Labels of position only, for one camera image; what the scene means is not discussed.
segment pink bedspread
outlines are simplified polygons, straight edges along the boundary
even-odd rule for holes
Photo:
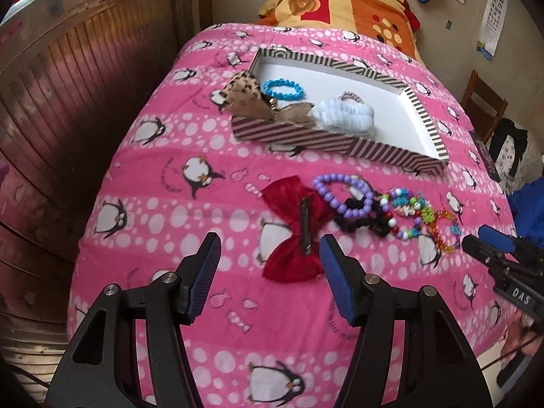
[[[262,277],[262,261],[289,234],[259,200],[268,183],[295,174],[308,185],[323,173],[357,174],[379,191],[394,186],[420,191],[435,209],[459,210],[459,202],[463,235],[484,223],[513,233],[507,200],[479,160],[469,119],[430,72],[369,38],[346,40],[333,29],[280,29],[219,25],[185,45],[113,157],[73,276],[70,334],[105,285],[146,285],[194,253],[206,232],[217,232],[222,257],[208,302],[195,324],[182,329],[206,406],[247,405],[252,398],[288,408],[331,407],[355,345],[358,329],[339,316],[324,277],[291,285]],[[335,153],[285,151],[233,139],[229,115],[220,113],[210,94],[247,69],[260,46],[364,60],[405,81],[435,120],[450,165],[441,176],[431,176]],[[440,228],[452,242],[447,223]],[[367,272],[391,285],[435,286],[477,355],[503,334],[510,308],[493,293],[486,269],[461,251],[440,254],[426,236],[400,242],[366,229],[351,236],[334,223],[324,230]],[[153,401],[141,327],[140,378],[143,395]],[[386,399],[398,386],[402,339],[399,329]]]

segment orange beaded bracelet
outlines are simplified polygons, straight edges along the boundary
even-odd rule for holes
[[[439,229],[436,226],[436,221],[439,219],[448,219],[452,223],[452,233],[455,236],[455,244],[447,245],[444,240],[441,238]],[[427,224],[427,229],[429,230],[432,238],[435,240],[437,248],[442,251],[442,253],[453,253],[461,246],[461,229],[457,224],[457,217],[450,213],[447,210],[440,210],[435,213],[435,219]]]

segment hand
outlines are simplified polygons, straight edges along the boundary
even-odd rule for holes
[[[509,351],[515,350],[516,348],[523,345],[525,342],[530,341],[536,335],[536,333],[532,331],[523,334],[523,329],[521,328],[522,316],[523,312],[521,310],[517,310],[516,313],[514,313],[512,322],[510,322],[510,325],[508,326],[507,340],[504,343],[502,350],[500,351],[501,356],[508,353]],[[531,342],[529,345],[524,346],[521,351],[526,355],[534,356],[539,349],[541,343],[542,336],[535,339],[534,342]],[[503,363],[510,362],[515,356],[516,353],[508,355],[503,359]]]

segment purple beaded bracelet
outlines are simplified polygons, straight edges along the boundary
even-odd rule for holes
[[[361,209],[349,209],[347,208],[347,205],[341,204],[341,202],[336,199],[331,191],[325,186],[325,184],[328,184],[330,182],[341,182],[357,188],[365,198],[364,207]],[[340,213],[346,219],[364,218],[372,211],[372,204],[374,203],[374,192],[366,182],[358,180],[356,177],[341,173],[320,175],[313,180],[313,188],[316,189],[321,196],[323,196],[323,199],[328,202],[328,205],[334,208],[336,212]],[[380,205],[383,211],[389,211],[391,209],[388,203]]]

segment red bow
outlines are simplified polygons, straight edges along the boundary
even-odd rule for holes
[[[319,259],[319,246],[314,238],[334,216],[335,211],[314,189],[304,186],[298,176],[274,181],[263,189],[263,200],[293,235],[274,249],[265,264],[263,276],[271,281],[304,282],[323,274]],[[300,203],[309,201],[309,235],[311,253],[304,256],[301,249]]]

